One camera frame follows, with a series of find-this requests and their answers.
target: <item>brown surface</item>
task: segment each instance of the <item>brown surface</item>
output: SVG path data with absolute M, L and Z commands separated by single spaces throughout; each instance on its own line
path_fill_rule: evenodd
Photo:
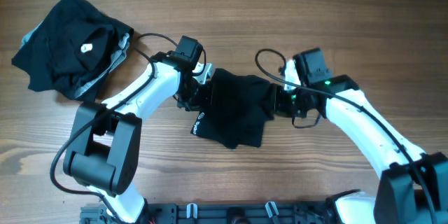
M 20 39 L 59 0 L 0 0 L 0 216 L 2 223 L 77 223 L 93 197 L 51 185 L 53 155 L 67 140 L 78 103 L 27 89 L 11 66 Z M 287 56 L 320 46 L 334 74 L 349 74 L 375 108 L 429 153 L 448 153 L 447 0 L 88 0 L 134 27 L 178 40 L 198 39 L 210 62 L 258 74 L 257 49 Z M 170 49 L 145 40 L 147 51 Z M 280 61 L 271 62 L 270 71 Z M 101 98 L 144 70 L 131 53 Z M 196 113 L 166 101 L 143 126 L 136 185 L 149 202 L 322 199 L 342 190 L 375 193 L 378 179 L 357 147 L 328 121 L 296 130 L 289 119 L 267 124 L 262 148 L 220 144 L 189 133 Z M 73 179 L 57 177 L 79 188 Z

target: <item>black cloth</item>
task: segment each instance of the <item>black cloth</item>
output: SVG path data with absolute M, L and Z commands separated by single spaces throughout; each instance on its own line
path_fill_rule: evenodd
M 61 0 L 12 59 L 29 74 L 30 90 L 57 90 L 69 99 L 95 100 L 108 72 L 87 91 L 76 92 L 108 69 L 111 54 L 134 30 L 100 13 L 86 0 Z M 85 43 L 92 50 L 81 52 Z
M 212 104 L 199 112 L 191 134 L 216 140 L 230 149 L 238 144 L 260 147 L 265 122 L 274 119 L 270 82 L 216 69 L 211 83 Z

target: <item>brown background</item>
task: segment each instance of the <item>brown background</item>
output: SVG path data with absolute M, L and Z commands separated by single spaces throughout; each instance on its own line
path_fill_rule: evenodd
M 78 103 L 54 91 L 27 89 L 28 75 L 11 66 L 20 39 L 59 0 L 0 0 L 0 222 L 77 223 L 94 197 L 51 185 L 48 170 L 67 140 Z M 291 57 L 321 47 L 335 75 L 348 74 L 373 106 L 429 153 L 448 153 L 447 0 L 88 0 L 136 29 L 175 41 L 198 39 L 208 60 L 234 74 L 257 74 L 257 49 Z M 145 39 L 148 53 L 172 47 Z M 270 71 L 280 61 L 263 58 Z M 104 99 L 145 69 L 131 52 L 110 75 Z M 323 199 L 378 178 L 357 147 L 328 121 L 293 129 L 277 118 L 262 148 L 227 150 L 190 134 L 196 113 L 167 100 L 143 126 L 135 183 L 149 202 L 265 202 Z M 81 188 L 57 168 L 57 178 Z

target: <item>white logo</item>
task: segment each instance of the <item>white logo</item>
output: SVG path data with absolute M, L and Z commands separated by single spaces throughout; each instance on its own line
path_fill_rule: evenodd
M 193 134 L 196 134 L 197 131 L 197 126 L 199 125 L 200 122 L 196 122 L 195 126 L 193 127 Z

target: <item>brown floor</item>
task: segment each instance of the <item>brown floor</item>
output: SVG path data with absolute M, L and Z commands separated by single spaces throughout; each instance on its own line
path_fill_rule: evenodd
M 67 140 L 78 103 L 27 89 L 11 66 L 20 39 L 59 0 L 0 0 L 0 216 L 2 223 L 77 223 L 94 197 L 52 186 L 48 170 Z M 350 75 L 374 107 L 428 153 L 448 153 L 447 0 L 88 0 L 137 32 L 198 39 L 208 60 L 262 76 L 257 49 L 287 56 L 316 46 L 334 74 Z M 144 41 L 148 53 L 172 49 Z M 270 71 L 280 61 L 266 59 Z M 111 74 L 101 98 L 145 68 L 135 53 Z M 375 193 L 378 178 L 357 147 L 328 121 L 293 129 L 277 118 L 262 148 L 232 152 L 190 134 L 196 113 L 169 99 L 143 126 L 135 183 L 149 202 L 265 202 L 323 199 L 343 190 Z M 81 188 L 58 167 L 64 185 Z

